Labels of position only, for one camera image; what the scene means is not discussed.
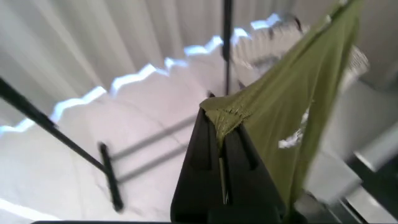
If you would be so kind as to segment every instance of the floor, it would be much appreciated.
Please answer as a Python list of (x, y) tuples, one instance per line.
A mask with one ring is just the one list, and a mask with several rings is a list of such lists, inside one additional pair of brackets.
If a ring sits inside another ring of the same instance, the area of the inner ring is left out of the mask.
[[(193, 56), (189, 66), (175, 66), (169, 76), (155, 72), (115, 95), (102, 95), (64, 112), (60, 130), (93, 157), (100, 160), (99, 142), (109, 146), (126, 206), (122, 214), (112, 208), (104, 175), (40, 127), (2, 136), (0, 220), (169, 221), (198, 104), (208, 90), (222, 94), (222, 77), (215, 75), (223, 73), (220, 65), (222, 58), (216, 53)], [(341, 161), (351, 149), (344, 150), (347, 140), (340, 131), (345, 108), (355, 108), (353, 102), (363, 106), (359, 98), (369, 98), (373, 90), (358, 82), (349, 92), (338, 100), (306, 186), (324, 202), (332, 202), (359, 182)], [(396, 99), (379, 106), (388, 108)], [(398, 114), (398, 107), (388, 109)], [(371, 210), (374, 206), (361, 205)]]

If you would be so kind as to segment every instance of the green cloth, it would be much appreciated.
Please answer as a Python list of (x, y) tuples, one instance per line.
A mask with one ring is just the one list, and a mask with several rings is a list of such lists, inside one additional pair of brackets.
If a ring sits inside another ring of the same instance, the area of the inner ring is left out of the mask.
[(337, 4), (328, 14), (330, 23), (323, 17), (261, 79), (200, 104), (216, 127), (219, 148), (244, 124), (288, 210), (317, 152), (357, 36), (362, 3)]

